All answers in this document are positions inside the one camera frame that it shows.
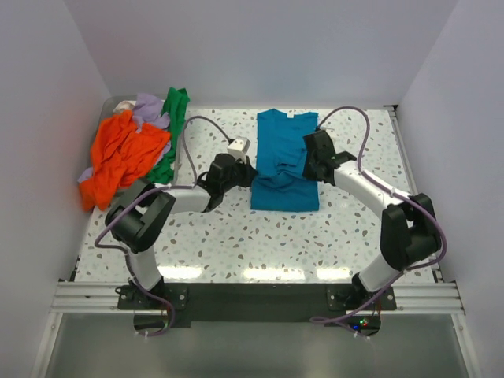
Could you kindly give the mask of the blue t shirt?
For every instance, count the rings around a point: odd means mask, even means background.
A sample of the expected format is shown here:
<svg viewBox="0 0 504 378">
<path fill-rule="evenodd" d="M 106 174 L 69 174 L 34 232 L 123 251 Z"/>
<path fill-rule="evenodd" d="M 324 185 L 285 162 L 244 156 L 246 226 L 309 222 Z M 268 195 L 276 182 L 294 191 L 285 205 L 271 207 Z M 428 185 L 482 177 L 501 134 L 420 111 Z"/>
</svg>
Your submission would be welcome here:
<svg viewBox="0 0 504 378">
<path fill-rule="evenodd" d="M 315 132 L 318 114 L 289 116 L 278 109 L 257 115 L 258 148 L 250 208 L 261 211 L 316 212 L 318 184 L 303 177 L 307 150 L 304 137 Z"/>
</svg>

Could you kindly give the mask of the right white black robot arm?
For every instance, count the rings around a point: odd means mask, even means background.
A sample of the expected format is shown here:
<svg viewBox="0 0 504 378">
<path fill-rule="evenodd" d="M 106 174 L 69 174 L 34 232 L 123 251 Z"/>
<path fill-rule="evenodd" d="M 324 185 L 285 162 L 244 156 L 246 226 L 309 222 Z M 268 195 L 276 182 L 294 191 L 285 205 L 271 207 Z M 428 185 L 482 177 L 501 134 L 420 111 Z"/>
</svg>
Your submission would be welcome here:
<svg viewBox="0 0 504 378">
<path fill-rule="evenodd" d="M 442 247 L 432 200 L 395 189 L 366 172 L 361 156 L 337 153 L 329 134 L 316 131 L 303 137 L 306 162 L 303 176 L 328 183 L 353 195 L 380 220 L 380 254 L 352 278 L 350 298 L 359 309 L 369 309 L 380 290 L 413 264 Z"/>
</svg>

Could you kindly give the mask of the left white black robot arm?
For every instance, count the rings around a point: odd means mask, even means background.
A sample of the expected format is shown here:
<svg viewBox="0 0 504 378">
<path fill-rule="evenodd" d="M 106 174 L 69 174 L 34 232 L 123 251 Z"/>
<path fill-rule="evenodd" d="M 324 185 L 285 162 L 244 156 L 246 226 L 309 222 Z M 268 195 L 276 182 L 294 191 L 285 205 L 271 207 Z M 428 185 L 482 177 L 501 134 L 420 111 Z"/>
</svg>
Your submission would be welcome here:
<svg viewBox="0 0 504 378">
<path fill-rule="evenodd" d="M 106 248 L 103 237 L 110 233 L 118 242 L 110 249 L 121 250 L 132 281 L 138 288 L 136 301 L 146 309 L 158 307 L 163 299 L 163 278 L 154 252 L 168 217 L 177 213 L 208 213 L 235 187 L 250 187 L 258 174 L 250 159 L 218 154 L 209 170 L 192 186 L 156 186 L 146 178 L 134 182 L 106 214 L 105 230 L 95 241 Z"/>
</svg>

